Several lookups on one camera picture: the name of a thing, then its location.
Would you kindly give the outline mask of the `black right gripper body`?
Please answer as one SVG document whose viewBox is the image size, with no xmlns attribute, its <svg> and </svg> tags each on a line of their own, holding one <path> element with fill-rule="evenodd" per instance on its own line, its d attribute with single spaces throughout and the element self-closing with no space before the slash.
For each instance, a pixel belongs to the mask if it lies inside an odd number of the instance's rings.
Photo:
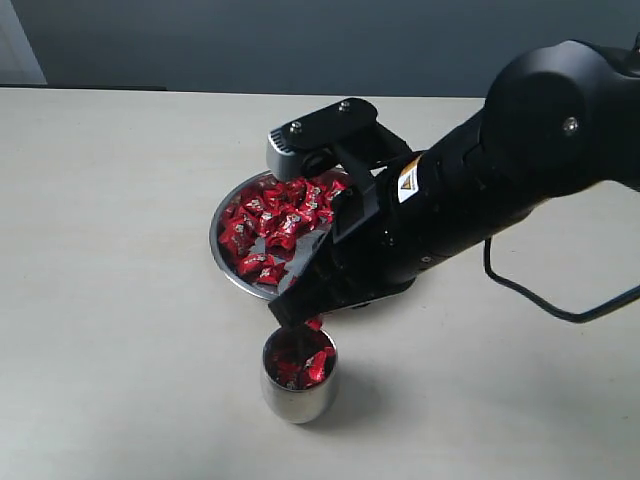
<svg viewBox="0 0 640 480">
<path fill-rule="evenodd" d="M 348 308 L 401 293 L 478 244 L 479 159 L 477 149 L 392 159 L 364 194 L 338 196 L 333 240 L 305 271 L 329 277 Z"/>
</svg>

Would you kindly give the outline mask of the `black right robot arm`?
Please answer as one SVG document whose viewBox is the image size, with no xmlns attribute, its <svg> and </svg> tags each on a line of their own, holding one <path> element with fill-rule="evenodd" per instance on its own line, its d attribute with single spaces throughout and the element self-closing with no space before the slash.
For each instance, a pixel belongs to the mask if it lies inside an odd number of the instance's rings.
<svg viewBox="0 0 640 480">
<path fill-rule="evenodd" d="M 421 151 L 347 98 L 272 130 L 267 163 L 281 181 L 337 166 L 351 180 L 329 233 L 269 305 L 294 328 L 407 290 L 550 199 L 603 181 L 637 189 L 639 51 L 575 40 L 529 51 L 477 113 Z"/>
</svg>

